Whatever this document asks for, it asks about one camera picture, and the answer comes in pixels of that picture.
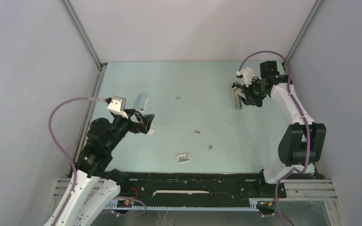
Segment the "beige and black stapler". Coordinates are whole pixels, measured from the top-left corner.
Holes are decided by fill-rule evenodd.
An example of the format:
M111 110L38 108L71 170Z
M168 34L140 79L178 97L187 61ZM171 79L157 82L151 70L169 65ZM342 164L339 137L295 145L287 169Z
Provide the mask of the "beige and black stapler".
M233 83L231 87L231 96L232 96L232 102L233 107L235 109L242 109L242 101L241 98L246 98L246 95L244 94L243 90L240 88L240 85L236 82Z

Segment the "light blue stapler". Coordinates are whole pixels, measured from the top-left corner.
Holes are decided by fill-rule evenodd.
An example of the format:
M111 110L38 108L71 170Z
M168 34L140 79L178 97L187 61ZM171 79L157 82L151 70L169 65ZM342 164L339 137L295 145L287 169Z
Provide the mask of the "light blue stapler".
M138 102L138 110L141 113L143 113L145 111L147 102L148 102L148 94L147 93L141 94L141 96L139 98L139 102Z

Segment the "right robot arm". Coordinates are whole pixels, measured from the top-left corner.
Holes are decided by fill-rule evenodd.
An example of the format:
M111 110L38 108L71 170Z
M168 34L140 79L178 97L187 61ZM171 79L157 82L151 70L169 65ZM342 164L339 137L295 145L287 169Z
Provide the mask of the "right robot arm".
M245 83L240 98L245 105L261 107L269 97L278 104L288 126L278 145L277 159L255 184L257 194L267 197L274 191L274 184L293 172L305 173L310 164L320 160L327 129L305 110L290 76L280 74L275 61L261 63L260 76L252 68L241 67L237 77Z

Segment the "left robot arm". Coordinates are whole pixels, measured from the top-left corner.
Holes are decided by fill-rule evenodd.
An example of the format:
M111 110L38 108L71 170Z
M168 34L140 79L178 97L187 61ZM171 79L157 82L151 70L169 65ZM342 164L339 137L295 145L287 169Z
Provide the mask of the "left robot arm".
M105 170L113 159L112 151L125 135L148 134L155 116L135 109L126 109L125 113L125 118L113 114L113 121L98 118L91 123L74 174L47 226L89 226L113 198L129 193L128 174Z

